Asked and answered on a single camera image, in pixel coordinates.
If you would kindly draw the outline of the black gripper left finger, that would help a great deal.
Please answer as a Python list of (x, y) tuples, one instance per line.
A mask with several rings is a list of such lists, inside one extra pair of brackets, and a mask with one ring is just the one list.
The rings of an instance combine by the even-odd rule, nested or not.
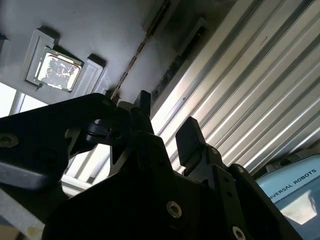
[[(141, 91), (135, 103), (114, 104), (91, 93), (0, 120), (1, 214), (18, 210), (48, 218), (96, 218), (119, 208), (121, 200), (139, 197), (154, 210), (181, 218), (180, 200), (163, 141), (154, 136), (150, 121), (151, 95)], [(67, 198), (61, 179), (69, 160), (95, 148), (110, 146), (111, 172), (148, 172), (155, 178), (152, 190), (132, 190), (122, 198), (130, 177), (110, 187), (90, 187)]]

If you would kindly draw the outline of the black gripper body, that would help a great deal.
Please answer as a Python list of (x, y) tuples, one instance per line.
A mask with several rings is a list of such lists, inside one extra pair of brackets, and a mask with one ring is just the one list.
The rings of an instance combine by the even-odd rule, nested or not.
[(217, 165), (199, 182), (176, 174), (157, 196), (139, 171), (119, 172), (62, 203), (44, 240), (298, 240), (253, 180)]

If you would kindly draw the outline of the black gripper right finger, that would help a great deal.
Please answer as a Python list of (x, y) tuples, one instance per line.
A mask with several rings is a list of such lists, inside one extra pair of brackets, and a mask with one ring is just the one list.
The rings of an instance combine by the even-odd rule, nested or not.
[(296, 230), (250, 173), (226, 166), (206, 143), (196, 119), (188, 117), (175, 135), (184, 178), (191, 180), (187, 200), (196, 220), (195, 240), (295, 240)]

